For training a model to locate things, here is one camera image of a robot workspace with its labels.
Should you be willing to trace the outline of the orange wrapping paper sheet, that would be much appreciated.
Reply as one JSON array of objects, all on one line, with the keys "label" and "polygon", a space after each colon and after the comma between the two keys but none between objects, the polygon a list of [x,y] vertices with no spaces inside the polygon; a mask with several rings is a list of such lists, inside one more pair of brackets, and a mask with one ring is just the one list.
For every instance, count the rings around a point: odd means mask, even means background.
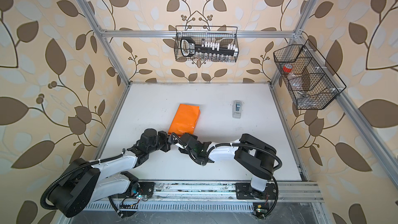
[{"label": "orange wrapping paper sheet", "polygon": [[168,134],[182,136],[194,134],[201,111],[199,106],[180,104],[169,128]]}]

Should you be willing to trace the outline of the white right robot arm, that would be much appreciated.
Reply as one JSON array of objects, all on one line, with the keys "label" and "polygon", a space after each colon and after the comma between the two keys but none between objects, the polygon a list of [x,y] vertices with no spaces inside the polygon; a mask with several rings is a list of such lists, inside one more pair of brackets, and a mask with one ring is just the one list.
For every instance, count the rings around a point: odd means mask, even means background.
[{"label": "white right robot arm", "polygon": [[182,136],[171,133],[168,142],[177,145],[199,166],[235,160],[252,174],[250,186],[257,192],[265,192],[267,183],[274,179],[274,172],[283,165],[274,147],[250,134],[243,134],[239,140],[229,143],[202,143],[189,133]]}]

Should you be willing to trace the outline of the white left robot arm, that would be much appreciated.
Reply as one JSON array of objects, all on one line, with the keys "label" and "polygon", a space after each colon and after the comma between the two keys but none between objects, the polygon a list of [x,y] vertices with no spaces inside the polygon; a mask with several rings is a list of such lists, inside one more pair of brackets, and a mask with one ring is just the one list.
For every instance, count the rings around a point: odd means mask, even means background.
[{"label": "white left robot arm", "polygon": [[137,198],[144,192],[130,170],[146,162],[152,152],[170,151],[178,140],[173,133],[146,129],[132,147],[116,156],[92,161],[76,159],[43,192],[40,205],[47,210],[59,210],[71,218],[90,203],[108,198],[117,214],[123,216],[113,196]]}]

